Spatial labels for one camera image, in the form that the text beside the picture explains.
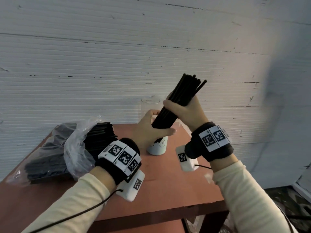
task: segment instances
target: corrugated white wall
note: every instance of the corrugated white wall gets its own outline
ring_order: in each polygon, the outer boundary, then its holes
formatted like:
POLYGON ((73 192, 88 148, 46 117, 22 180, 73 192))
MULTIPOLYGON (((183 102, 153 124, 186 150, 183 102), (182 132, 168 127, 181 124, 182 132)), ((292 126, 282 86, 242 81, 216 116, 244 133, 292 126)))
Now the corrugated white wall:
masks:
POLYGON ((165 96, 189 73, 208 80, 198 94, 204 111, 226 128, 259 183, 293 183, 311 160, 310 97, 301 95, 310 85, 308 7, 309 0, 0 0, 0 179, 55 125, 96 115, 135 123, 141 97, 165 96), (295 137, 284 136, 289 124, 295 137))

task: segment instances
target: plastic bag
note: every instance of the plastic bag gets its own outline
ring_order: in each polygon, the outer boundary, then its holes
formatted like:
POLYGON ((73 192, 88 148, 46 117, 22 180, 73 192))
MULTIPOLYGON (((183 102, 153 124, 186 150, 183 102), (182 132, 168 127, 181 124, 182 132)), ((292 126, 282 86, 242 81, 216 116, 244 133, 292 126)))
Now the plastic bag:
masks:
POLYGON ((68 137, 64 146, 64 159, 75 180, 94 168, 95 160, 85 149, 84 140, 87 133, 97 124, 104 122, 99 117, 91 117, 77 123, 75 131, 68 137))
POLYGON ((64 144, 76 129, 76 122, 63 123, 55 127, 51 137, 23 160, 7 183, 28 185, 45 182, 55 177, 70 178, 64 160, 64 144))

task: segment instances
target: floor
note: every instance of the floor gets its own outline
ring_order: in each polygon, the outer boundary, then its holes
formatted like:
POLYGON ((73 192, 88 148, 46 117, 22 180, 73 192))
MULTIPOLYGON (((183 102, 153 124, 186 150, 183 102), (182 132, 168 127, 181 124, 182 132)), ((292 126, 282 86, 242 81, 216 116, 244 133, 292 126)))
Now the floor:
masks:
MULTIPOLYGON (((311 216, 311 204, 299 195, 291 186, 266 189, 267 194, 277 203, 286 215, 311 216)), ((311 232, 310 220, 290 219, 300 233, 311 232)), ((219 233, 236 233, 228 216, 219 233)))

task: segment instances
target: beige long sleeve shirt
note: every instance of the beige long sleeve shirt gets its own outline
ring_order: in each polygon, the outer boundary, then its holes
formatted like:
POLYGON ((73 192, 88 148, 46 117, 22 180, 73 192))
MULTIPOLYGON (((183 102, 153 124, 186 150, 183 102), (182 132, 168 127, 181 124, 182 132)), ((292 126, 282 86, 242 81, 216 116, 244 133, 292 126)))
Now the beige long sleeve shirt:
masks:
MULTIPOLYGON (((290 233, 284 215, 241 161, 216 172, 213 180, 221 189, 239 233, 290 233)), ((84 211, 109 195, 108 189, 95 176, 85 174, 22 233, 84 211)), ((41 232, 86 233, 102 208, 99 206, 41 232)))

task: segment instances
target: right hand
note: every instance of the right hand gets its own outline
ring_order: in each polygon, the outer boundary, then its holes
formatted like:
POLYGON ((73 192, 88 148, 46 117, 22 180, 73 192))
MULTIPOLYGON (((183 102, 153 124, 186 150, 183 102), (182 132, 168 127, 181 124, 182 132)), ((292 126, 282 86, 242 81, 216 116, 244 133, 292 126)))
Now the right hand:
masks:
POLYGON ((192 98, 187 106, 181 106, 170 100, 163 101, 163 105, 187 125, 191 132, 208 122, 208 118, 204 114, 196 96, 192 98))

